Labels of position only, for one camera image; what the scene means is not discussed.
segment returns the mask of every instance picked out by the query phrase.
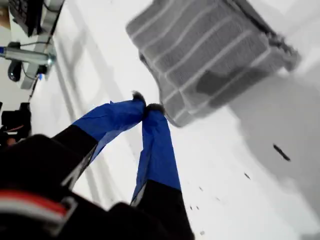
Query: red stripe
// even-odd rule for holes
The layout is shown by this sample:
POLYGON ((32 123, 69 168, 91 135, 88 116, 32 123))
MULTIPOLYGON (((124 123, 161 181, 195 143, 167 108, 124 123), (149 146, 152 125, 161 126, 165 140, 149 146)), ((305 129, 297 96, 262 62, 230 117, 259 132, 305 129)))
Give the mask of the red stripe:
POLYGON ((39 195, 35 195, 30 192, 25 191, 17 191, 17 190, 0 190, 0 200, 1 198, 12 198, 20 201, 29 202, 43 208, 49 209, 53 212, 60 213, 62 215, 66 215, 66 208, 57 202, 54 202, 50 199, 44 198, 39 195))

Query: black object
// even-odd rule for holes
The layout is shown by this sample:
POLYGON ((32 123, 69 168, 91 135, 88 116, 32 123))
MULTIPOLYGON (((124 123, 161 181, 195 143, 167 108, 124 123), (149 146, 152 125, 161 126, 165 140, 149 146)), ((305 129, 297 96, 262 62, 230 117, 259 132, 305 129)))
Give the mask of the black object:
POLYGON ((21 78, 22 61, 12 60, 8 68, 8 77, 13 82, 19 82, 21 78))
POLYGON ((28 37, 33 35, 35 29, 37 34, 41 31, 43 3, 43 0, 9 0, 10 13, 28 37))
POLYGON ((31 112, 30 104, 23 102, 19 110, 3 111, 1 115, 2 132, 16 132, 14 136, 18 142, 20 139, 27 138, 31 131, 31 112))
MULTIPOLYGON (((9 48, 20 49, 20 42, 12 41, 8 44, 9 48)), ((13 82, 19 82, 21 78, 22 62, 18 60, 11 60, 11 64, 8 68, 8 77, 13 82)))
POLYGON ((69 199, 75 206, 60 225, 0 211, 0 239, 194 239, 182 193, 175 188, 148 180, 132 206, 118 203, 109 211, 74 194, 71 189, 97 144, 71 125, 53 138, 35 135, 0 152, 0 191, 26 191, 61 204, 69 199))

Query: white table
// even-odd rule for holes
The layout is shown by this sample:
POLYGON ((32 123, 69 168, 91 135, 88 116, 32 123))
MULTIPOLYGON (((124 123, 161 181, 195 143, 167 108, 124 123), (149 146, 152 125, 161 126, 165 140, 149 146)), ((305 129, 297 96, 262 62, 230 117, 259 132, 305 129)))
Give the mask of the white table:
MULTIPOLYGON (((66 1, 54 35, 57 64, 31 101, 35 134, 54 136, 100 104, 130 99, 132 90, 148 103, 158 101, 156 82, 125 32, 150 2, 66 1)), ((310 17, 319 15, 320 3, 252 4, 289 35, 303 62, 295 73, 266 79, 205 119, 171 127, 186 210, 199 239, 317 239, 320 19, 310 17)), ((103 150, 75 191, 106 209, 129 202, 142 149, 137 140, 140 125, 103 150)))
MULTIPOLYGON (((45 0, 46 5, 51 10, 59 10, 64 0, 45 0)), ((48 11, 44 6, 42 7, 42 17, 41 17, 41 28, 43 33, 40 35, 34 35, 28 37, 23 29, 14 22, 14 17, 10 13, 10 25, 11 25, 11 41, 20 42, 21 44, 29 44, 35 42, 47 43, 51 38, 51 31, 53 29, 54 23, 57 19, 58 13, 48 11)), ((34 45, 22 47, 25 50, 35 51, 44 53, 46 51, 47 45, 38 43, 34 45)), ((36 77, 39 65, 24 63, 24 69, 29 77, 36 77)), ((30 89, 34 83, 34 79, 27 77, 24 72, 21 72, 21 80, 17 82, 19 88, 30 89)))

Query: striped towel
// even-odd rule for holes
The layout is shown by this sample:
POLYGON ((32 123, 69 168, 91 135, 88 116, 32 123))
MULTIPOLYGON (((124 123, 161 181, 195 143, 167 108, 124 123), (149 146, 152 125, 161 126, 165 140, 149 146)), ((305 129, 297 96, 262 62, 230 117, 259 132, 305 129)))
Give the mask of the striped towel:
POLYGON ((178 127, 298 60, 297 52, 262 31, 232 0, 154 0, 126 30, 178 127))

